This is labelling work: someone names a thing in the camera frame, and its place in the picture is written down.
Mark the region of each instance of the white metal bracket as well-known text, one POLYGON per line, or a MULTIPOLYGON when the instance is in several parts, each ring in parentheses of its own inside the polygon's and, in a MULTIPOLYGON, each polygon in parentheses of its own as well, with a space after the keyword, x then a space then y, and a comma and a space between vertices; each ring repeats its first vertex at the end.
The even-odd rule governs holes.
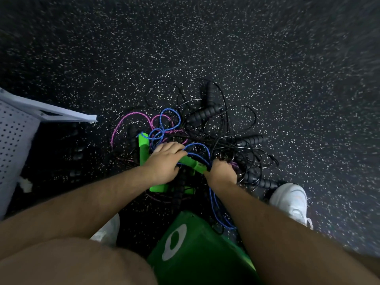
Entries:
POLYGON ((0 88, 0 100, 43 122, 96 122, 96 115, 86 115, 61 107, 13 95, 0 88))

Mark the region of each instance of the person's left hand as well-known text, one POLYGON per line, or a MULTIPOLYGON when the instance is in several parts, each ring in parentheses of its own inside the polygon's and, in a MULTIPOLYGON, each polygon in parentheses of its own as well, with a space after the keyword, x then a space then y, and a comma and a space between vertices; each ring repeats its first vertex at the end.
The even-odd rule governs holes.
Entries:
POLYGON ((177 176, 179 168, 176 165, 179 159, 187 155, 183 148, 185 146, 178 142, 162 143, 141 166, 153 186, 166 184, 177 176))

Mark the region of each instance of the thigh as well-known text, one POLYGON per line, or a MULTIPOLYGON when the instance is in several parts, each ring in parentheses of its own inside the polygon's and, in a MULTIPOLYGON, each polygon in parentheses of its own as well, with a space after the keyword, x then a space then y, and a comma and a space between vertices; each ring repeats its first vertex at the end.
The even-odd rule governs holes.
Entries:
POLYGON ((96 241, 51 240, 0 261, 0 284, 157 284, 139 255, 96 241))

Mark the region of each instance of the speckled floor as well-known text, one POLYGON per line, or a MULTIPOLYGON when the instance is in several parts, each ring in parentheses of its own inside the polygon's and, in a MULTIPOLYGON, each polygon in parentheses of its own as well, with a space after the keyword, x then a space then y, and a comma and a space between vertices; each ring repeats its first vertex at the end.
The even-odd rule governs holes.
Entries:
MULTIPOLYGON (((256 110, 280 160, 271 177, 305 188, 315 229, 380 256, 379 0, 0 2, 0 87, 97 114, 88 139, 106 155, 110 121, 152 84, 196 95, 189 79, 214 76, 231 105, 256 110)), ((143 197, 121 215, 143 255, 171 222, 143 197)))

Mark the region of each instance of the hand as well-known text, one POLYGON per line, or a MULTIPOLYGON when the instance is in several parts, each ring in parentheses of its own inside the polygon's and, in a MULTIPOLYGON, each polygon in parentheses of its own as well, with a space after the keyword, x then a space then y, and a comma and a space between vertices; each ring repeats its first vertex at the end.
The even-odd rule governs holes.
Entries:
POLYGON ((226 185, 235 185, 238 180, 238 176, 234 169, 232 169, 232 166, 226 161, 220 161, 218 159, 215 159, 212 162, 210 172, 205 171, 203 174, 207 179, 207 183, 214 191, 225 187, 226 185))
POLYGON ((179 168, 176 165, 179 159, 187 155, 184 148, 178 142, 162 143, 140 166, 146 170, 146 177, 151 180, 152 186, 166 184, 177 176, 179 168))

